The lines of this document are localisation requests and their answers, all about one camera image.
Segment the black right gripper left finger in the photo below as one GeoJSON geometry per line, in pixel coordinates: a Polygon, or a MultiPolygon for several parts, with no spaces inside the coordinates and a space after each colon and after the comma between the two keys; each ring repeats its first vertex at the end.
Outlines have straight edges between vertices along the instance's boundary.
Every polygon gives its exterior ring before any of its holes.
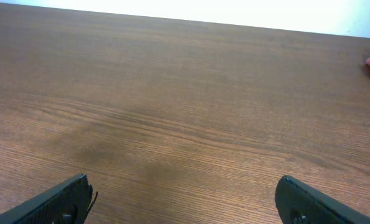
{"type": "Polygon", "coordinates": [[[0,224],[83,224],[92,207],[92,185],[78,174],[0,214],[0,224]]]}

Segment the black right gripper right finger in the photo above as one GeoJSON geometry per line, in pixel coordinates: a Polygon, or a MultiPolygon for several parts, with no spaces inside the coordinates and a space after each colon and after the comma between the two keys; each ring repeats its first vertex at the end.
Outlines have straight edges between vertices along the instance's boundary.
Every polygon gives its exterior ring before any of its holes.
{"type": "Polygon", "coordinates": [[[284,224],[370,224],[370,217],[289,175],[277,184],[275,205],[284,224]]]}

